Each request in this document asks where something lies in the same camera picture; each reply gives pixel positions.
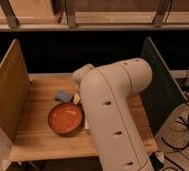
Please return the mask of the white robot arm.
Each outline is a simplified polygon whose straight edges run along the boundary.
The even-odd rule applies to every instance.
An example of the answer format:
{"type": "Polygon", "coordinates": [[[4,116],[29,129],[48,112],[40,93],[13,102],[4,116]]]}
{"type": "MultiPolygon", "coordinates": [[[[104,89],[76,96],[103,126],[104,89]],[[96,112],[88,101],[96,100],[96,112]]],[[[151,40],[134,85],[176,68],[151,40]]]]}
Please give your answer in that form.
{"type": "Polygon", "coordinates": [[[103,171],[154,171],[127,98],[152,80],[150,65],[134,58],[73,73],[103,171]]]}

